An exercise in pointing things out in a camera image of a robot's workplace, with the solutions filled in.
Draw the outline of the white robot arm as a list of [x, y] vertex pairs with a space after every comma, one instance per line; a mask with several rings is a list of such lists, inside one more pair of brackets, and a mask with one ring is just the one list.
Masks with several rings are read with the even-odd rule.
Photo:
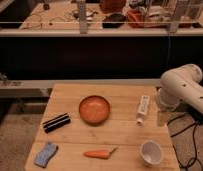
[[186, 64], [164, 72], [155, 101], [162, 111], [175, 110], [184, 101], [203, 115], [203, 72], [196, 64]]

